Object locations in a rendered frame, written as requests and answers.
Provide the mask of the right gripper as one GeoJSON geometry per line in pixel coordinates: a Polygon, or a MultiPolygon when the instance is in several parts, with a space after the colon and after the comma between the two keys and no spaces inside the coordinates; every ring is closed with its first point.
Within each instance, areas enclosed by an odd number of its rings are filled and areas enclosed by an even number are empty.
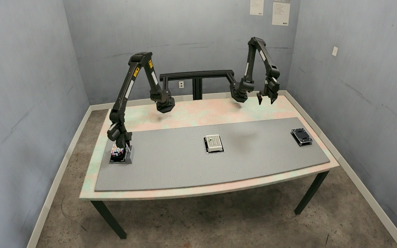
{"type": "MultiPolygon", "coordinates": [[[[128,147],[130,147],[131,136],[132,136],[132,132],[128,132],[128,140],[125,140],[125,143],[128,145],[128,147]]],[[[125,147],[126,147],[126,144],[125,144],[125,147]]]]}

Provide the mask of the black vial rack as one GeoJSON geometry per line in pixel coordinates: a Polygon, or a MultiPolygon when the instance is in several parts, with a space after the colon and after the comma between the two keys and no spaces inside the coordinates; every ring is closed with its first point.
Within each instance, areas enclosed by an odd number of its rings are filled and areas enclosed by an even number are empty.
{"type": "MultiPolygon", "coordinates": [[[[125,147],[126,148],[126,147],[125,147]]],[[[113,157],[112,155],[111,155],[111,160],[112,161],[121,161],[121,160],[123,160],[123,157],[124,157],[124,154],[125,154],[125,148],[123,148],[123,153],[121,154],[120,153],[120,155],[118,154],[118,157],[113,157]]]]}

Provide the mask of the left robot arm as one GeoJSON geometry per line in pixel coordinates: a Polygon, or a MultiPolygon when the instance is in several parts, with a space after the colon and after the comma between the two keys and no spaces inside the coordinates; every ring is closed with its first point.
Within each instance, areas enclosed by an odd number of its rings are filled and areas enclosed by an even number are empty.
{"type": "Polygon", "coordinates": [[[269,95],[271,100],[274,101],[278,97],[278,91],[280,89],[280,83],[278,82],[278,77],[280,76],[280,71],[278,67],[274,64],[272,61],[269,53],[267,52],[266,49],[266,43],[263,41],[263,39],[252,37],[251,40],[248,42],[249,45],[249,52],[248,52],[248,58],[247,58],[247,66],[246,66],[246,71],[244,78],[241,78],[240,85],[238,89],[233,89],[234,97],[238,98],[243,98],[247,99],[247,92],[252,92],[255,88],[254,85],[254,80],[252,80],[252,72],[253,72],[253,66],[255,62],[255,53],[256,49],[258,49],[258,52],[263,59],[263,62],[266,66],[266,81],[265,81],[265,86],[264,87],[264,94],[269,95]],[[246,82],[246,81],[251,81],[246,82]],[[268,88],[269,87],[269,88],[268,88]]]}

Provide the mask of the white tube carrier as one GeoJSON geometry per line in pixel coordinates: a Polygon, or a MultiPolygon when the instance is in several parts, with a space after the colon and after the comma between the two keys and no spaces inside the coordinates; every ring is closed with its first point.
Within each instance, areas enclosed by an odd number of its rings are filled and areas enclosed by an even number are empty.
{"type": "Polygon", "coordinates": [[[208,151],[219,151],[222,150],[222,144],[220,142],[219,135],[207,135],[206,136],[208,151]],[[210,141],[212,138],[212,141],[210,141]]]}

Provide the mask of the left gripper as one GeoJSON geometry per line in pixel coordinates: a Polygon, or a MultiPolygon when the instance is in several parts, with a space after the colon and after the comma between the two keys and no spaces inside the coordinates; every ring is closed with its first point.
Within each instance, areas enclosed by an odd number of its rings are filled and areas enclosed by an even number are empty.
{"type": "MultiPolygon", "coordinates": [[[[264,96],[268,96],[268,97],[270,98],[269,95],[265,95],[265,94],[264,94],[264,91],[259,91],[259,93],[257,93],[259,105],[261,105],[261,102],[262,102],[262,100],[263,100],[263,98],[262,98],[261,95],[262,95],[263,97],[264,97],[264,96]]],[[[274,100],[274,101],[275,101],[275,100],[274,100]]],[[[271,105],[274,103],[274,101],[271,100],[271,105]]]]}

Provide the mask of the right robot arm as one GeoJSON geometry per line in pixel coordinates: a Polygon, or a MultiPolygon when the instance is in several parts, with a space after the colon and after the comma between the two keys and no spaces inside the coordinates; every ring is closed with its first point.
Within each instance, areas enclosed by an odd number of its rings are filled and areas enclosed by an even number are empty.
{"type": "Polygon", "coordinates": [[[159,86],[151,56],[152,52],[140,52],[131,56],[128,62],[130,68],[120,89],[117,100],[109,114],[109,120],[112,122],[112,124],[107,131],[107,137],[113,142],[116,140],[115,144],[118,148],[125,148],[124,142],[125,140],[128,140],[128,132],[124,125],[124,112],[128,97],[134,85],[134,81],[136,80],[138,72],[142,67],[145,69],[145,73],[151,88],[150,100],[155,101],[155,103],[158,101],[157,106],[159,110],[172,106],[172,98],[167,97],[166,92],[159,86]]]}

